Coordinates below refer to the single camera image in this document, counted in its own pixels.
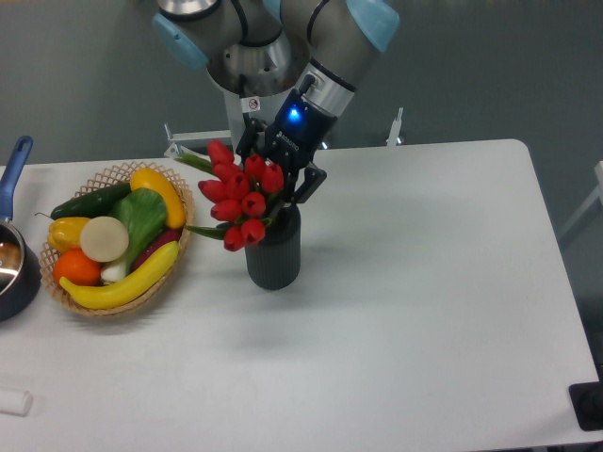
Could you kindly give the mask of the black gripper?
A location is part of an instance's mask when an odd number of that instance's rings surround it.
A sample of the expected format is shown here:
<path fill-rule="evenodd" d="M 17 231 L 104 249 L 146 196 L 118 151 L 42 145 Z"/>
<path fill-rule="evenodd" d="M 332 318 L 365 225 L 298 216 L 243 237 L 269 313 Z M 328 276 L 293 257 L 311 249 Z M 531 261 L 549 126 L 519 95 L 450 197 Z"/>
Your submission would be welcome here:
<path fill-rule="evenodd" d="M 311 105 L 298 89 L 293 89 L 268 128 L 257 118 L 244 120 L 245 128 L 236 145 L 236 154 L 244 163 L 257 150 L 260 135 L 265 132 L 263 156 L 278 164 L 288 176 L 281 200 L 305 203 L 327 178 L 327 172 L 311 162 L 336 121 L 336 116 Z M 302 182 L 296 186 L 295 176 L 302 169 Z"/>

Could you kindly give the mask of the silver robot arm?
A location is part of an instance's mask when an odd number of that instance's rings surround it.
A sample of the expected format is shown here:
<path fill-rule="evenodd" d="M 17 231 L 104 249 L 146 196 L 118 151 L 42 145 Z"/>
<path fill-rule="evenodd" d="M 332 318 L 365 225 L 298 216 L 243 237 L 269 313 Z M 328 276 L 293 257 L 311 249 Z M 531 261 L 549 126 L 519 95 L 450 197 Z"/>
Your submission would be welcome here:
<path fill-rule="evenodd" d="M 384 1 L 161 1 L 155 33 L 221 90 L 234 151 L 284 173 L 285 203 L 326 174 L 315 152 L 400 25 Z"/>

